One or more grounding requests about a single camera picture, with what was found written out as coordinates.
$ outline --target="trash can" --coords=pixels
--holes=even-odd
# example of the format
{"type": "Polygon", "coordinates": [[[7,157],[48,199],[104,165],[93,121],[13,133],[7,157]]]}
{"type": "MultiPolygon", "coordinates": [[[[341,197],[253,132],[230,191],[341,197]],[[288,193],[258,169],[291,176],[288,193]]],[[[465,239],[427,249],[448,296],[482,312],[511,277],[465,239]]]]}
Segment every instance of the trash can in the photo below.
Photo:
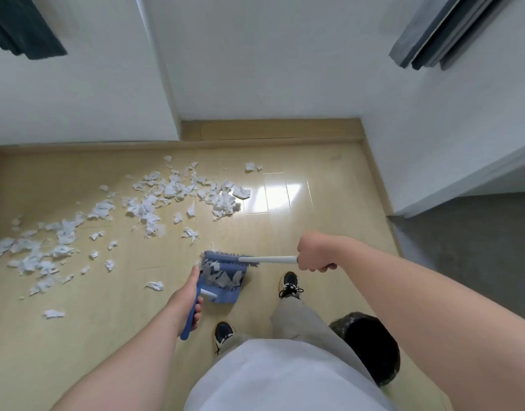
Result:
{"type": "Polygon", "coordinates": [[[399,347],[379,319],[354,312],[335,320],[329,327],[354,350],[378,387],[396,377],[399,347]]]}

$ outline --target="white shirt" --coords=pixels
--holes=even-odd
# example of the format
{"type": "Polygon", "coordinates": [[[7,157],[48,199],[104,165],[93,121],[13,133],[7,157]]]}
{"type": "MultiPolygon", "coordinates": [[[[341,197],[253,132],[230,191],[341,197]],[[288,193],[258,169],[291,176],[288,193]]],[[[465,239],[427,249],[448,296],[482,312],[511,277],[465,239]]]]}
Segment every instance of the white shirt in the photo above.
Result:
{"type": "Polygon", "coordinates": [[[190,392],[185,411],[395,411],[361,373],[316,346],[253,339],[220,359],[190,392]]]}

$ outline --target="foot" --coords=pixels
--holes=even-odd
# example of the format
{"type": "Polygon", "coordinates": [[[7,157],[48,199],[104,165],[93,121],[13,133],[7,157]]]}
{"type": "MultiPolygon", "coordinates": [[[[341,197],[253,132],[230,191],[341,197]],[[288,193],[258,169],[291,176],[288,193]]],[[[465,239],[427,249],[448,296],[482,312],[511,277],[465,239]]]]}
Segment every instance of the foot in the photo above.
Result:
{"type": "Polygon", "coordinates": [[[288,271],[284,274],[280,280],[280,293],[279,297],[284,299],[286,297],[299,298],[299,294],[304,290],[299,288],[299,280],[293,271],[288,271]]]}
{"type": "Polygon", "coordinates": [[[219,354],[221,347],[223,346],[223,343],[230,337],[232,337],[235,333],[234,328],[229,325],[226,322],[219,322],[217,323],[217,326],[215,326],[215,331],[213,334],[215,345],[217,345],[217,352],[216,354],[219,354]]]}

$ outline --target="person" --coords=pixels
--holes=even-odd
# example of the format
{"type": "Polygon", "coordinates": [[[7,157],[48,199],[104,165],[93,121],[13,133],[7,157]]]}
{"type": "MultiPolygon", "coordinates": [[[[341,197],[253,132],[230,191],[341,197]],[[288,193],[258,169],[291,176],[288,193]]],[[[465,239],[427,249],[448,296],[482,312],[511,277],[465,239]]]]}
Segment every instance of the person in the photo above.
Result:
{"type": "MultiPolygon", "coordinates": [[[[455,411],[525,410],[524,319],[445,276],[352,238],[311,232],[300,238],[298,251],[301,270],[325,272],[334,263],[345,271],[399,345],[449,395],[455,411]]],[[[160,409],[198,277],[194,266],[149,324],[52,409],[160,409]]],[[[219,323],[218,360],[184,409],[395,409],[348,345],[302,303],[301,293],[297,276],[285,274],[271,318],[275,339],[252,339],[219,323]]],[[[202,303],[199,297],[192,329],[202,303]]]]}

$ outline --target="wooden floor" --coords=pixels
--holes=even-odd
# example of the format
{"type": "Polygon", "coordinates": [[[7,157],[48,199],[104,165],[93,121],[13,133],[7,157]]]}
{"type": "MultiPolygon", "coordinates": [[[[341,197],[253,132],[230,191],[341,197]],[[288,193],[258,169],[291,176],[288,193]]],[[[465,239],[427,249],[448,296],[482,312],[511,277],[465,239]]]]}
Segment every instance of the wooden floor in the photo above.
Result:
{"type": "MultiPolygon", "coordinates": [[[[61,267],[61,276],[74,279],[57,284],[46,294],[28,296],[36,275],[19,276],[6,267],[9,254],[0,258],[0,410],[47,410],[82,375],[131,338],[165,304],[205,249],[252,255],[294,255],[299,236],[316,229],[346,234],[376,248],[396,253],[385,215],[365,156],[359,144],[176,150],[173,166],[183,172],[198,161],[198,175],[222,182],[231,180],[252,190],[241,212],[211,221],[211,207],[196,200],[196,217],[186,220],[191,198],[157,209],[167,226],[161,238],[144,239],[142,228],[131,232],[136,220],[125,215],[122,196],[138,196],[135,181],[153,170],[166,177],[170,170],[159,151],[67,152],[7,157],[0,169],[0,238],[17,237],[11,220],[23,215],[21,231],[36,222],[72,219],[76,211],[89,213],[106,193],[99,185],[120,194],[113,221],[86,221],[77,228],[71,246],[82,252],[61,267]],[[245,163],[262,164],[262,172],[245,173],[245,163]],[[173,225],[173,214],[184,222],[173,225]],[[201,235],[192,246],[181,239],[185,226],[201,235]],[[88,237],[100,229],[104,237],[88,237]],[[107,251],[110,241],[118,247],[107,251]],[[88,255],[99,251],[90,261],[88,255]],[[105,261],[115,269],[107,273],[105,261]],[[91,266],[80,275],[80,270],[91,266]],[[156,292],[144,285],[162,281],[156,292]],[[63,310],[66,317],[45,320],[47,309],[63,310]]],[[[33,239],[54,238],[39,232],[33,239]]],[[[17,254],[20,259],[26,253],[17,254]]],[[[200,328],[179,341],[172,364],[165,409],[180,410],[190,388],[208,370],[214,358],[213,326],[222,319],[254,337],[270,336],[270,314],[278,302],[278,280],[285,266],[251,269],[235,305],[206,303],[200,328]]],[[[352,311],[370,309],[342,271],[327,274],[298,272],[302,299],[326,321],[352,311]]],[[[385,388],[401,409],[450,409],[447,398],[406,355],[401,371],[385,388]]]]}

